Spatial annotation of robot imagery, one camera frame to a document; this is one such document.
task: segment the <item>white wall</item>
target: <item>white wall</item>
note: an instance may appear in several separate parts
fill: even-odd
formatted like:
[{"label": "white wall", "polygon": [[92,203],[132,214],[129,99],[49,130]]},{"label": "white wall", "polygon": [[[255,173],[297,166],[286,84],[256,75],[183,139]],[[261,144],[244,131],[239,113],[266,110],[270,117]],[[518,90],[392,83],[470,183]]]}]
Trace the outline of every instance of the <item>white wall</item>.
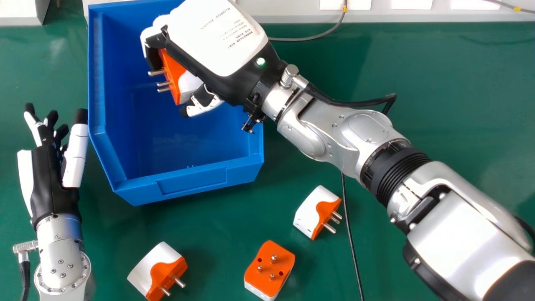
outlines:
[{"label": "white wall", "polygon": [[[450,8],[452,0],[434,0],[430,10],[393,10],[390,8],[391,1],[372,0],[371,10],[350,10],[344,22],[535,21],[534,14],[515,12],[506,7],[501,7],[499,10],[452,10]],[[336,22],[340,15],[339,11],[320,10],[320,0],[237,0],[236,2],[261,23]],[[534,0],[506,2],[535,10]]]}]

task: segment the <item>cable connector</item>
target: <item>cable connector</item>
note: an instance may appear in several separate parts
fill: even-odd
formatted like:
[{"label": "cable connector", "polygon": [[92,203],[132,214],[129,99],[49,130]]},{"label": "cable connector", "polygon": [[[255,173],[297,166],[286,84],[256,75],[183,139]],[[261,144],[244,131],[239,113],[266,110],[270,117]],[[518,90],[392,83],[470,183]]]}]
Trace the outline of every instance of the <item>cable connector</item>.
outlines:
[{"label": "cable connector", "polygon": [[295,264],[295,255],[268,240],[258,250],[255,259],[245,271],[245,288],[264,301],[273,301],[279,295]]},{"label": "cable connector", "polygon": [[130,272],[128,281],[149,301],[158,301],[176,283],[186,285],[179,279],[188,268],[186,260],[165,242],[156,245]]},{"label": "cable connector", "polygon": [[323,186],[318,186],[295,212],[294,226],[310,239],[314,240],[318,234],[327,229],[332,234],[336,229],[328,224],[331,220],[340,223],[342,216],[336,212],[342,200]]}]

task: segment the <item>blue plastic bin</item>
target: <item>blue plastic bin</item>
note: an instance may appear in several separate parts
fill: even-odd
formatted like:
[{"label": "blue plastic bin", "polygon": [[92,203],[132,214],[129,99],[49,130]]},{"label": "blue plastic bin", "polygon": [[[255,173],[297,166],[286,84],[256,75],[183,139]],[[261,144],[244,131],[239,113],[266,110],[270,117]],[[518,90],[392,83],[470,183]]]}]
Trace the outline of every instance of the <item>blue plastic bin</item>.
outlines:
[{"label": "blue plastic bin", "polygon": [[89,136],[113,191],[137,206],[252,182],[264,163],[263,125],[223,104],[183,118],[147,76],[139,35],[182,1],[89,7]]}]

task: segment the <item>gray cable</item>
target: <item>gray cable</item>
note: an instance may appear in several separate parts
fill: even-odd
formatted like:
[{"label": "gray cable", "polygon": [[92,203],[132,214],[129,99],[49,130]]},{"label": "gray cable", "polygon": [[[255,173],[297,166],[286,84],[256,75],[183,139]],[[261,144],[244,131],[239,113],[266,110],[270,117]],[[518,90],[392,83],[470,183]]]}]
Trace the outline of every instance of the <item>gray cable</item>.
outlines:
[{"label": "gray cable", "polygon": [[[345,7],[347,7],[347,0],[343,1],[343,4]],[[320,37],[324,37],[333,31],[335,31],[338,27],[340,27],[340,24],[342,24],[343,18],[346,16],[346,12],[344,9],[342,9],[342,15],[340,16],[340,20],[336,24],[334,24],[333,27],[331,27],[329,30],[322,32],[317,35],[313,36],[307,36],[307,37],[269,37],[271,41],[278,41],[278,42],[304,42],[304,41],[311,41],[315,39],[319,39]]]},{"label": "gray cable", "polygon": [[518,7],[518,6],[516,6],[516,5],[511,5],[511,4],[509,4],[509,3],[501,2],[501,1],[498,1],[498,0],[483,0],[483,1],[487,1],[487,2],[492,2],[492,3],[500,4],[500,5],[502,5],[502,6],[507,7],[508,9],[512,9],[512,10],[518,9],[517,11],[527,12],[527,13],[535,13],[535,10],[527,10],[527,9],[523,9],[523,8]]}]

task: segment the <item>green led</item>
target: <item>green led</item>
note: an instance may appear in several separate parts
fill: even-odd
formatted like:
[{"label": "green led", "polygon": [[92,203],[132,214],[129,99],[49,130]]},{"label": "green led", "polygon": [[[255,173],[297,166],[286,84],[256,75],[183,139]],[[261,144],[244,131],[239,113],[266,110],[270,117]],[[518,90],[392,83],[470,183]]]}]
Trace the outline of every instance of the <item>green led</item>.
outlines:
[{"label": "green led", "polygon": [[257,59],[256,59],[256,64],[257,64],[258,66],[263,66],[263,65],[265,65],[265,64],[266,64],[266,60],[265,60],[265,58],[263,58],[263,57],[259,57],[259,58],[257,58]]}]

